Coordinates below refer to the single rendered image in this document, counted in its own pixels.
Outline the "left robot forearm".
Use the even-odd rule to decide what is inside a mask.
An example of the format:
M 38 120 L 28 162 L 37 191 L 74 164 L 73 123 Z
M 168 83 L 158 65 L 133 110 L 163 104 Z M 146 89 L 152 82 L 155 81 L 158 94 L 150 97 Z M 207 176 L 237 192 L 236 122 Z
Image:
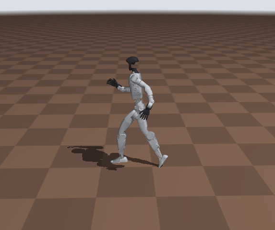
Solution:
M 149 104 L 148 104 L 148 108 L 151 108 L 153 103 L 154 103 L 154 100 L 153 100 L 153 93 L 152 93 L 152 90 L 150 89 L 150 87 L 146 87 L 145 88 L 145 91 L 147 92 L 147 98 L 149 100 Z

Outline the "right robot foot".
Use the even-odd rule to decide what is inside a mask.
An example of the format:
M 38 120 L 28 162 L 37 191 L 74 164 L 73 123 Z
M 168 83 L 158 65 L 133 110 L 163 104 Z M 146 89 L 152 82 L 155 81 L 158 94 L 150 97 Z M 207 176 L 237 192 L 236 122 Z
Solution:
M 159 160 L 159 168 L 161 167 L 161 165 L 164 163 L 164 161 L 166 160 L 166 158 L 168 157 L 168 155 L 163 155 L 162 156 L 162 159 L 161 160 Z

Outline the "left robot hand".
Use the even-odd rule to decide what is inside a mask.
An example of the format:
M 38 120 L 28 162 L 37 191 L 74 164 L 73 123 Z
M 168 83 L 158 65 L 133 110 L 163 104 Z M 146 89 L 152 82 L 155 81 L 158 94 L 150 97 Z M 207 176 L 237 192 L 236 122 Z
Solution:
M 148 104 L 149 104 L 149 103 L 148 103 Z M 147 106 L 148 106 L 148 104 L 147 104 Z M 144 110 L 142 110 L 142 111 L 140 112 L 140 113 L 143 112 L 143 113 L 142 113 L 143 117 L 144 117 L 144 115 L 145 115 L 144 120 L 145 120 L 145 118 L 146 118 L 146 120 L 147 120 L 148 115 L 149 115 L 149 113 L 150 113 L 149 110 L 151 110 L 151 108 L 152 108 L 152 107 L 151 107 L 151 108 L 148 108 L 147 106 L 146 106 L 146 108 L 145 108 Z M 139 114 L 140 114 L 140 113 L 139 113 Z M 140 118 L 142 117 L 142 115 L 140 116 Z M 146 115 L 147 115 L 147 117 L 146 117 Z M 142 119 L 143 119 L 143 117 L 142 117 Z

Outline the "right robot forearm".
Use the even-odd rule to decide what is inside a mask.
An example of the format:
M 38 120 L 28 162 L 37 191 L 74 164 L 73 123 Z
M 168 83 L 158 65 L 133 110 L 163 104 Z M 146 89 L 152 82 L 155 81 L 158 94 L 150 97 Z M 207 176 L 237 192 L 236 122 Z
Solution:
M 118 86 L 117 88 L 118 88 L 118 90 L 120 90 L 121 92 L 131 92 L 131 91 L 130 91 L 130 87 L 120 87 L 120 86 Z

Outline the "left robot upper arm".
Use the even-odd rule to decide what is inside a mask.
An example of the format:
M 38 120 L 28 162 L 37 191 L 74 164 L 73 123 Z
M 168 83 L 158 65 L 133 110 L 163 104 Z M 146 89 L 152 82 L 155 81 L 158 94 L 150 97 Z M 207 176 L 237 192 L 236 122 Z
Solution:
M 149 87 L 149 86 L 148 86 L 145 82 L 143 82 L 141 79 L 139 79 L 138 76 L 132 75 L 130 79 L 131 79 L 131 81 L 132 81 L 133 83 L 136 83 L 136 84 L 139 85 L 140 87 L 143 87 L 143 88 L 144 88 L 144 92 L 147 93 L 147 92 L 145 91 L 145 88 L 146 88 L 146 87 Z

